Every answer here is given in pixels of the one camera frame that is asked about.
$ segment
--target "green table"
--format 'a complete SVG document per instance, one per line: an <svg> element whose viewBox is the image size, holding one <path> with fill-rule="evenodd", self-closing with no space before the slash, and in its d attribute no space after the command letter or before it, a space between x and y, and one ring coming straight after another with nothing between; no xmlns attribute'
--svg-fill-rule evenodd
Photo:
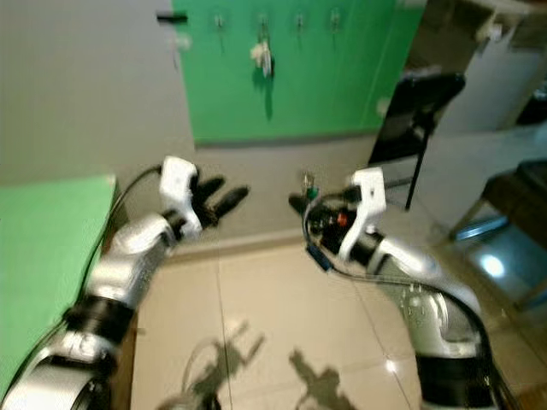
<svg viewBox="0 0 547 410"><path fill-rule="evenodd" d="M74 301L114 193L113 176L0 187L0 397Z"/></svg>

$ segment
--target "baseboard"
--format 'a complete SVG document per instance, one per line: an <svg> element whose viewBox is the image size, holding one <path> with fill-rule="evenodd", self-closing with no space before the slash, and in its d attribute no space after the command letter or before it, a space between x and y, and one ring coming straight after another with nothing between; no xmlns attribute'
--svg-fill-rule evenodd
<svg viewBox="0 0 547 410"><path fill-rule="evenodd" d="M297 243L303 244L302 230L300 229L249 235L247 237L236 237L234 239L221 239L220 241L215 242L195 243L178 247L166 260L166 263L172 264L224 255L234 255L253 250Z"/></svg>

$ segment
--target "green wall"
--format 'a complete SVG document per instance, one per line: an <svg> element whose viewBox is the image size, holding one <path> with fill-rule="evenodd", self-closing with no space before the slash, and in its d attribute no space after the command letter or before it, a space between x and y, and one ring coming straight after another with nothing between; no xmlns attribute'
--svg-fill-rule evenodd
<svg viewBox="0 0 547 410"><path fill-rule="evenodd" d="M333 34L335 8L341 19ZM191 38L180 54L199 143L379 128L378 100L391 96L422 12L396 0L174 0L174 10L189 16L177 30ZM217 15L225 21L221 31ZM250 59L260 15L268 18L273 80Z"/></svg>

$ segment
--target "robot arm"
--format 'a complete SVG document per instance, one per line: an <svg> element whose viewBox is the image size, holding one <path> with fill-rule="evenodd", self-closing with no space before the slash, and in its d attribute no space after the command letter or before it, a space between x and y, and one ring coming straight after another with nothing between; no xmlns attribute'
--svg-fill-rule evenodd
<svg viewBox="0 0 547 410"><path fill-rule="evenodd" d="M175 157L164 161L160 192L165 211L116 232L81 297L21 368L2 410L109 408L109 377L154 272L182 238L196 237L203 228L216 225L248 193L239 188L216 206L205 206L222 183L213 179L198 185L193 164Z"/></svg>
<svg viewBox="0 0 547 410"><path fill-rule="evenodd" d="M343 205L327 206L326 199ZM292 195L289 202L303 215L308 251L324 270L382 285L399 308L415 350L422 409L504 408L496 386L503 381L475 294L446 276L429 255L374 227L385 209L379 168L357 171L339 194L312 202ZM344 272L334 260L357 262L365 273Z"/></svg>

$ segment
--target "black cable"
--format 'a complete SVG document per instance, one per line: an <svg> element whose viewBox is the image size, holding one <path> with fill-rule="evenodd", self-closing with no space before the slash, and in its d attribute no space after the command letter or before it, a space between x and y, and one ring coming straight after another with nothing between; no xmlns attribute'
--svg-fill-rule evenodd
<svg viewBox="0 0 547 410"><path fill-rule="evenodd" d="M97 254L97 251L99 247L101 246L101 242L104 240L104 235L106 234L106 231L109 227L109 224L112 222L112 219L115 217L115 215L120 210L121 205L126 200L127 195L129 192L135 187L138 182L140 182L144 177L147 175L150 175L151 173L162 173L162 165L155 165L153 167L149 167L145 169L143 172L141 172L133 181L118 195L116 198L114 204L112 205L112 208L110 209L107 218L103 224L103 227L101 228L101 231L97 235L97 239L95 243L93 244L93 248L90 252L90 254L87 257L87 261L85 263L85 268L83 271L82 279L79 285L78 290L78 297L76 301L79 301L85 291L85 282L87 282L87 278L89 277L89 273L91 270L91 264L93 263L93 260L95 259L95 255ZM63 317L61 317L52 327L49 329L45 334L43 334L39 340L34 344L34 347L32 350L26 355L25 359L21 362L21 365L18 367L17 371L15 372L15 375L12 377L11 382L9 383L9 387L6 390L6 394L4 396L7 397L9 391L14 386L14 384L21 378L23 372L25 371L27 365L29 364L30 360L34 355L45 345L45 343L52 338L61 328L63 324Z"/></svg>
<svg viewBox="0 0 547 410"><path fill-rule="evenodd" d="M313 209L319 205L321 205L323 202L327 200L332 199L342 199L342 194L327 194L324 196L320 196L315 198L307 207L303 214L302 219L302 226L303 226L303 235L306 240L306 243L314 244L313 240L311 239L311 236L309 235L309 225L308 225L308 219L310 213L313 211ZM503 397L505 397L506 401L510 404L511 408L513 409L520 409L520 405L517 402L517 400L513 397L507 383L503 379L499 369L497 369L496 364L494 362L491 345L490 345L490 338L488 337L488 332L486 331L485 325L482 322L482 319L480 316L471 308L467 303L462 301L460 298L458 298L455 295L452 295L450 292L446 290L442 290L438 288L437 286L431 285L431 284L424 284L421 282L413 281L413 280L405 280L401 278L386 278L386 277L363 277L363 276L357 276L348 272L344 272L337 267L334 266L334 264L330 264L330 268L336 272L339 276L348 278L350 280L355 280L358 282L368 282L368 283L376 283L376 284L386 284L391 286L419 286L422 289L429 291L431 293L439 293L440 295L446 297L451 302L455 303L466 315L468 319L470 319L472 325L474 325L475 329L479 333L480 336L480 353L483 355L483 358L485 359L485 363L487 363L488 368L486 369L486 374L490 377L490 382L492 386L492 392L494 394L494 399L497 402L497 405L500 409L507 408L505 406L505 403L503 402Z"/></svg>

